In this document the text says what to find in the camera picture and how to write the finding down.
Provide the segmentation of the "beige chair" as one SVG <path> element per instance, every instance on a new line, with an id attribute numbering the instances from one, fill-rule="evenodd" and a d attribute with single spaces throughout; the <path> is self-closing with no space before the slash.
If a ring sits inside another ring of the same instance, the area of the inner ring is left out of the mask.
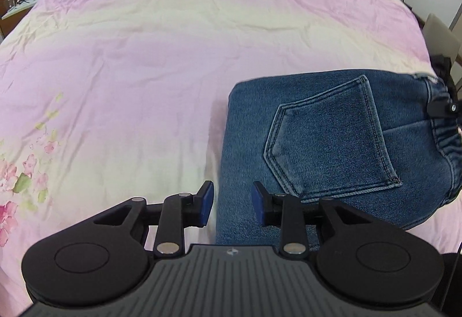
<path id="1" fill-rule="evenodd" d="M 442 55 L 450 58 L 451 63 L 456 61 L 461 42 L 433 13 L 428 15 L 422 34 L 430 56 Z"/>

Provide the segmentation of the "pink floral bed cover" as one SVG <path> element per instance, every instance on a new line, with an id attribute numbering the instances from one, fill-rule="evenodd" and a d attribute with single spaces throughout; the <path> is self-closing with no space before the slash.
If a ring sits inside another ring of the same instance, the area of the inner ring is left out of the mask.
<path id="1" fill-rule="evenodd" d="M 216 241 L 232 89 L 344 70 L 448 91 L 401 0 L 38 0 L 1 43 L 1 314 L 459 316 L 461 191 L 411 229 L 300 200 L 308 254 Z M 155 254 L 205 181 L 208 224 Z"/>

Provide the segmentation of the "wooden bedside table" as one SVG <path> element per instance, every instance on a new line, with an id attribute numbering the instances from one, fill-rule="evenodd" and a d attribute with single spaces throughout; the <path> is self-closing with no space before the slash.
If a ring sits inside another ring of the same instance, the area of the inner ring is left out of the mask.
<path id="1" fill-rule="evenodd" d="M 38 0 L 1 0 L 1 37 L 6 38 Z"/>

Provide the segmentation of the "blue denim pants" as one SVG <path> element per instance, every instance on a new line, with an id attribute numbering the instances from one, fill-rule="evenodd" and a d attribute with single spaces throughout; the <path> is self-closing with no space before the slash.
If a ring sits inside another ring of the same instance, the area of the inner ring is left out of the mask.
<path id="1" fill-rule="evenodd" d="M 275 245 L 258 224 L 252 186 L 303 203 L 342 200 L 411 229 L 461 191 L 455 117 L 428 105 L 449 99 L 425 74 L 344 70 L 264 77 L 230 93 L 221 155 L 216 241 Z"/>

